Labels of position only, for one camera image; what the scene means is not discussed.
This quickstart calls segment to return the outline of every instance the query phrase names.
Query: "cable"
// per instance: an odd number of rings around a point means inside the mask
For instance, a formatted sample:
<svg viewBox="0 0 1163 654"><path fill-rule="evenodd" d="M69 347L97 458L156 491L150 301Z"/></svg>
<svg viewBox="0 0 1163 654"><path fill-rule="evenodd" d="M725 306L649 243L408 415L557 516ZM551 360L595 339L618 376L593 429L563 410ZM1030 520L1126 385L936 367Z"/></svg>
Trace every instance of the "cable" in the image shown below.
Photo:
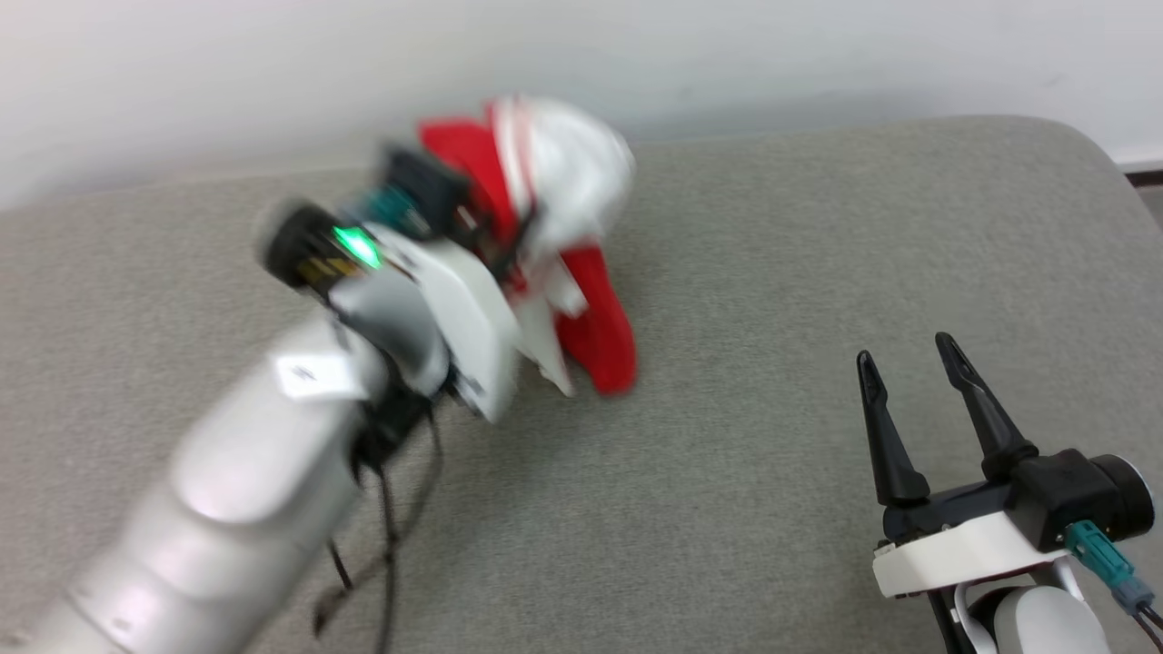
<svg viewBox="0 0 1163 654"><path fill-rule="evenodd" d="M335 546L335 539L328 539L327 550L331 553L331 563L335 564L335 571L340 575L340 581L343 582L343 588L345 590L351 590L355 588L351 584L351 577L348 575L348 567L343 564L343 559L340 557L340 548Z"/></svg>
<svg viewBox="0 0 1163 654"><path fill-rule="evenodd" d="M1135 624L1137 624L1139 627L1147 634L1147 638L1151 639L1151 642L1155 644L1155 648L1163 653L1163 640L1160 640L1160 635L1155 633L1155 630L1153 630L1141 616L1132 617L1135 619Z"/></svg>
<svg viewBox="0 0 1163 654"><path fill-rule="evenodd" d="M1146 604L1139 607L1139 611L1150 620L1155 626L1163 630L1163 617L1161 617L1150 604Z"/></svg>
<svg viewBox="0 0 1163 654"><path fill-rule="evenodd" d="M335 569L340 575L340 580L343 581L343 587L331 588L324 591L315 602L313 623L315 638L319 638L335 613L337 613L343 606L343 603L347 602L348 597L359 590L359 588L362 588L365 583L371 581L376 574L379 573L380 567L387 568L386 584L388 585L385 588L385 593L387 597L392 598L392 602L385 605L385 611L391 610L391 605L394 604L397 552L420 521L420 517L423 513L424 507L428 505L428 499L431 497L433 490L436 488L436 482L440 479L444 469L444 446L441 442L440 428L437 427L436 417L431 410L428 411L428 424L431 431L433 461L428 468L428 472L424 475L423 482L421 483L419 498L412 511L408 512L408 516L404 520L402 525L397 525L394 520L394 505L391 502L391 488L387 485L387 481L385 479L386 472L384 470L376 471L377 476L381 479L380 500L384 500L384 496L386 493L390 506L390 509L385 510L385 516L391 516L390 525L385 525L385 533L388 533L387 531L392 529L391 534L394 534L387 536L384 556L376 557L370 563L357 570L354 575L350 575L347 580L344 580L347 568L343 566L343 560L338 557L338 550L334 549L334 542L329 543L333 548L331 561L335 563ZM388 621L388 628L391 628L391 620L393 619L393 616L385 614L385 617L386 621ZM377 653L378 652L383 652L383 648L380 647L377 649Z"/></svg>
<svg viewBox="0 0 1163 654"><path fill-rule="evenodd" d="M384 549L385 570L384 617L379 623L379 634L376 637L376 654L387 654L392 640L392 623L395 619L395 550L400 534L395 529L395 517L392 506L392 486L387 481L387 467L379 469L379 498L384 505L384 538L387 547Z"/></svg>
<svg viewBox="0 0 1163 654"><path fill-rule="evenodd" d="M1079 520L1066 527L1065 546L1087 570L1098 575L1128 616L1137 616L1155 599L1151 587L1135 576L1135 567L1094 523Z"/></svg>

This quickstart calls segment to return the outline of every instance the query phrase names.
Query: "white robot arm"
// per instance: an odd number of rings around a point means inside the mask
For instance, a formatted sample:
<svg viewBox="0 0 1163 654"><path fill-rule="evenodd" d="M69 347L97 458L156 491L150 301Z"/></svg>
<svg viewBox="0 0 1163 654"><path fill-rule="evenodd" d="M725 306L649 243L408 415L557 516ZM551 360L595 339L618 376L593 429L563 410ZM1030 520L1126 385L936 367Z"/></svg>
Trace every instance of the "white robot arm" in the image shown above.
<svg viewBox="0 0 1163 654"><path fill-rule="evenodd" d="M519 333L485 265L454 243L381 234L387 261L357 268L321 216L293 212L267 247L295 261L267 266L327 308L193 426L15 652L242 652L347 516L359 456L381 463L444 393L490 420L504 412Z"/></svg>

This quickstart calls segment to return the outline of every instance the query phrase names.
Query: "gray cushion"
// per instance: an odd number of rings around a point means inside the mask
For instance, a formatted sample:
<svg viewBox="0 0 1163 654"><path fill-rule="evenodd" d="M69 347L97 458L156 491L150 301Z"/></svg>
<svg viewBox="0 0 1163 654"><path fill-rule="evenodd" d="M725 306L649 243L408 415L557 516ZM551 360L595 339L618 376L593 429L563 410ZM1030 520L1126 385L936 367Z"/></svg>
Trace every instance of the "gray cushion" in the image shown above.
<svg viewBox="0 0 1163 654"><path fill-rule="evenodd" d="M641 378L559 397L527 369L498 426L447 407L447 470L401 561L395 652L937 652L879 596L855 357L872 350L935 489L980 454L933 346L951 332L1025 434L1163 485L1163 233L1054 123L968 118L637 148L608 243ZM0 614L35 616L167 453L307 310L251 218L357 172L167 186L0 215ZM398 462L402 504L427 445ZM374 489L340 543L380 547ZM1156 534L1126 546L1163 589ZM1080 575L1115 652L1148 644ZM320 645L320 559L256 652L370 651L380 584Z"/></svg>

